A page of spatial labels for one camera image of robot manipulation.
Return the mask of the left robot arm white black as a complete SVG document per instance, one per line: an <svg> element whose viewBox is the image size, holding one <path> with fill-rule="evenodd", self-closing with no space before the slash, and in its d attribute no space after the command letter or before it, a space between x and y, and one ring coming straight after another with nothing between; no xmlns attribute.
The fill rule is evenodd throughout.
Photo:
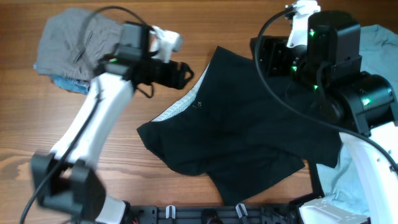
<svg viewBox="0 0 398 224"><path fill-rule="evenodd" d="M76 221L127 223L129 204L109 196L96 175L104 143L139 84L181 90L193 78L186 63L174 62L179 33L135 22L123 25L119 42L99 59L91 88L77 116L47 155L30 162L31 203L67 213Z"/></svg>

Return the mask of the black shorts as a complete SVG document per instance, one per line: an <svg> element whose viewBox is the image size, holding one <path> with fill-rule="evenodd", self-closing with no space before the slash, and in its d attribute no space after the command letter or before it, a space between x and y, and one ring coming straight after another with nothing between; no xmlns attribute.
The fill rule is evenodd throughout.
<svg viewBox="0 0 398 224"><path fill-rule="evenodd" d="M335 167L336 131L283 107L264 88L252 60L218 47L193 101L137 132L175 172L207 174L226 205L235 205L302 169Z"/></svg>

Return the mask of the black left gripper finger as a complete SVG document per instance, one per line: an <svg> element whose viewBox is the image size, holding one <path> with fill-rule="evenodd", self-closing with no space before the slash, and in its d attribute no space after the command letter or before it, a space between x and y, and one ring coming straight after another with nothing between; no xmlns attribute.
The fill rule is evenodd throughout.
<svg viewBox="0 0 398 224"><path fill-rule="evenodd" d="M186 86L186 84L193 78L193 75L189 75L188 78L185 78L184 75L174 75L172 80L170 81L169 87L182 90Z"/></svg>
<svg viewBox="0 0 398 224"><path fill-rule="evenodd" d="M177 77L193 77L194 72L190 66L185 62L174 62L175 70L174 74Z"/></svg>

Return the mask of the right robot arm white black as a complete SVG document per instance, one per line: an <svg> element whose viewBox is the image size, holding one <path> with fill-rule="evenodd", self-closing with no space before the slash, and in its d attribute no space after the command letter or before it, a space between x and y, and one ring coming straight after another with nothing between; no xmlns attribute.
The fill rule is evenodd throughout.
<svg viewBox="0 0 398 224"><path fill-rule="evenodd" d="M344 11L302 14L293 7L278 16L303 42L293 46L260 31L250 44L261 82L271 91L269 77L289 77L314 95L322 119L302 118L338 132L359 169L369 223L396 223L397 98L384 77L361 71L359 22Z"/></svg>

